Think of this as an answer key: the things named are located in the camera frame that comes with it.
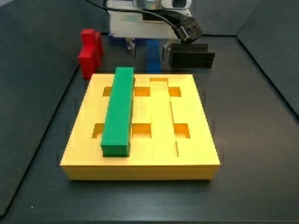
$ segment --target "wall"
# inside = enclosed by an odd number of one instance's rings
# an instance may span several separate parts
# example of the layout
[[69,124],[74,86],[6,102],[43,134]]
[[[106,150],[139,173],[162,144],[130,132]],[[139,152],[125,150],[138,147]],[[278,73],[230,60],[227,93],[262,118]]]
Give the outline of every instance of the wall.
[[238,38],[299,115],[298,9],[298,0],[265,0]]
[[9,4],[10,2],[13,2],[14,0],[0,0],[0,6]]
[[191,13],[203,34],[237,36],[262,0],[194,0]]
[[74,0],[15,0],[0,7],[0,216],[78,68],[87,26]]

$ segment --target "hole in board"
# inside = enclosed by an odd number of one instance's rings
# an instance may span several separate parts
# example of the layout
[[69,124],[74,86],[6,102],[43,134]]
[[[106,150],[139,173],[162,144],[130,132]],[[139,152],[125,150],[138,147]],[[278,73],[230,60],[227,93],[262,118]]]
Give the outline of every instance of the hole in board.
[[182,90],[179,87],[169,87],[170,96],[183,97]]
[[177,138],[191,138],[190,128],[187,123],[177,123],[174,125],[174,133]]
[[151,123],[133,123],[133,138],[153,138]]
[[151,96],[150,87],[135,87],[135,96]]
[[150,81],[166,81],[166,82],[169,82],[169,78],[150,78]]
[[102,137],[103,131],[105,131],[105,123],[97,123],[95,128],[94,128],[94,132],[93,132],[93,138]]
[[113,87],[105,87],[103,96],[111,96]]

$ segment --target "black block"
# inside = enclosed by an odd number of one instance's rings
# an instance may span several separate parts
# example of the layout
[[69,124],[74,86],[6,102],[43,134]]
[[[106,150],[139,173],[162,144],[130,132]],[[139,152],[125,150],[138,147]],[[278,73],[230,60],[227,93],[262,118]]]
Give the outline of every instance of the black block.
[[174,44],[170,55],[171,67],[211,68],[215,52],[209,52],[207,44]]

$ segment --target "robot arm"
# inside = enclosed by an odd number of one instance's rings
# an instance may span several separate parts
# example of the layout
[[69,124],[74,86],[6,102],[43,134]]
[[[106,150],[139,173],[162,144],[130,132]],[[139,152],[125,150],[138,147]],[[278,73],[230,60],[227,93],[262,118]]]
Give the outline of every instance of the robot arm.
[[193,0],[107,0],[107,7],[97,6],[110,11],[113,36],[179,39],[189,45],[202,35],[190,12],[191,5]]

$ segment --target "rectangular slot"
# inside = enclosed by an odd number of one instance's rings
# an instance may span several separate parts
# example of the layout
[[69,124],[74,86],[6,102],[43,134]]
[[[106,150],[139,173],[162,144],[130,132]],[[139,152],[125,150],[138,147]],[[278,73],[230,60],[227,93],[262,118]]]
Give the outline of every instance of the rectangular slot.
[[103,130],[105,130],[105,123],[97,123],[94,132],[93,132],[93,138],[102,138]]
[[135,96],[151,96],[150,87],[135,87]]
[[133,138],[153,138],[151,123],[133,124]]
[[166,82],[169,82],[169,78],[150,78],[150,81],[166,81]]
[[103,96],[111,96],[113,87],[105,87]]
[[178,157],[169,82],[151,80],[154,157]]
[[177,138],[191,138],[191,132],[187,123],[177,123],[174,125],[174,132]]
[[171,97],[183,97],[182,89],[179,87],[169,87]]

